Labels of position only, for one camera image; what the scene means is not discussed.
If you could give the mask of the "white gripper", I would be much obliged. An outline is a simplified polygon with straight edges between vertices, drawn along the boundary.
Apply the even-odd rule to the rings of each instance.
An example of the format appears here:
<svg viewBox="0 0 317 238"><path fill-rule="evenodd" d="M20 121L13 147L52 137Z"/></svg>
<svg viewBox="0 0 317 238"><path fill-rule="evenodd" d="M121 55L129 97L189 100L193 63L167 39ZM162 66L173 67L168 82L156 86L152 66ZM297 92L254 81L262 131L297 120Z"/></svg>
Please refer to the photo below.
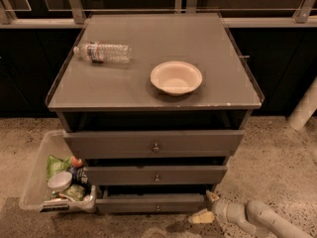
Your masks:
<svg viewBox="0 0 317 238"><path fill-rule="evenodd" d="M257 236L258 227L247 219L246 207L242 203L232 202L228 199L220 199L214 192L207 190L206 196L212 204L212 211L207 208L194 213L188 218L192 224L208 224L216 219L220 223L231 223L237 225L244 232Z"/></svg>

